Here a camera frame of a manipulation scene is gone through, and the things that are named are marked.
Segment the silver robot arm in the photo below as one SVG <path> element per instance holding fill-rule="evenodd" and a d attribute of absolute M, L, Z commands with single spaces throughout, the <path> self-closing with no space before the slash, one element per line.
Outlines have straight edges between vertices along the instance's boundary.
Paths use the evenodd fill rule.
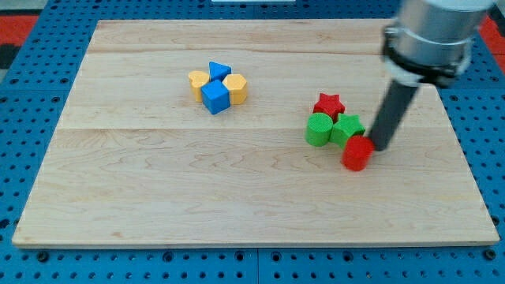
<path fill-rule="evenodd" d="M 404 0 L 383 29 L 391 83 L 451 86 L 469 67 L 471 46 L 493 0 Z"/>

